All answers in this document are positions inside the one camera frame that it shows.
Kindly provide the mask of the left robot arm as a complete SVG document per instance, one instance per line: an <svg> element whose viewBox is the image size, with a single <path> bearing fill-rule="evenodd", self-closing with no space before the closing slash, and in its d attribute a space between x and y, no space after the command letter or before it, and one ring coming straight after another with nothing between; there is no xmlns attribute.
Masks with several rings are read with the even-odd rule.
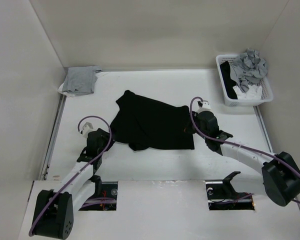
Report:
<svg viewBox="0 0 300 240"><path fill-rule="evenodd" d="M57 188L42 190L37 195L29 236L58 240L69 237L74 213L87 204L88 198L95 200L102 195L102 180L96 172L103 153L113 144L111 133L101 128L87 134L86 147L70 173Z"/></svg>

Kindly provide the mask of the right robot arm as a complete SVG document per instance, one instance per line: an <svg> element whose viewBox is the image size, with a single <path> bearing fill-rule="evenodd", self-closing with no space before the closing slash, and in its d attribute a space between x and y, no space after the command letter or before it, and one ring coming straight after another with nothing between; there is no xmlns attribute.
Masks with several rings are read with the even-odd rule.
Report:
<svg viewBox="0 0 300 240"><path fill-rule="evenodd" d="M268 153L229 141L233 135L220 130L217 118L210 111L198 113L191 110L190 123L185 131L200 135L212 152L258 172L263 180L261 193L278 206L285 207L300 194L300 169L289 153Z"/></svg>

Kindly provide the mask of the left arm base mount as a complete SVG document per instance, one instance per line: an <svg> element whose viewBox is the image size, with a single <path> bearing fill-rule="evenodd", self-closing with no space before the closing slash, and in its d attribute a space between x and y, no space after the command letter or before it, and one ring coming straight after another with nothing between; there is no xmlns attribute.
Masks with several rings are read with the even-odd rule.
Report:
<svg viewBox="0 0 300 240"><path fill-rule="evenodd" d="M116 211L118 182L102 182L100 190L90 196L80 211Z"/></svg>

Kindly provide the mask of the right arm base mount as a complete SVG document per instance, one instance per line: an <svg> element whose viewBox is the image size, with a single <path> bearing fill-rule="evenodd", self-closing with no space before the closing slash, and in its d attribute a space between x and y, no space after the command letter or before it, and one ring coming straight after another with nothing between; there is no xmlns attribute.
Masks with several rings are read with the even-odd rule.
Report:
<svg viewBox="0 0 300 240"><path fill-rule="evenodd" d="M230 183L206 181L205 187L210 211L255 210L252 195L236 192Z"/></svg>

